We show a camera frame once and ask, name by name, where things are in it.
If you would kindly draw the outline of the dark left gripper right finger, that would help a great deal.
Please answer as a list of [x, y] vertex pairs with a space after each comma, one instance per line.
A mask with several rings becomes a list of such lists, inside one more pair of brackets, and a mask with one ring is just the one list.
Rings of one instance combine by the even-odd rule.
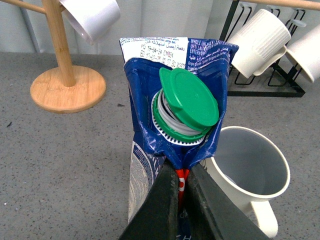
[[193, 240], [268, 240], [201, 164], [188, 174], [184, 207]]

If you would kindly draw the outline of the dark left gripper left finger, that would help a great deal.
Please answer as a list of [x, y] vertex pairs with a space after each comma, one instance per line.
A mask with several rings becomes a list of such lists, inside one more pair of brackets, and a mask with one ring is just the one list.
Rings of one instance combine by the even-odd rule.
[[121, 240], [175, 240], [178, 232], [178, 176], [166, 160], [144, 203]]

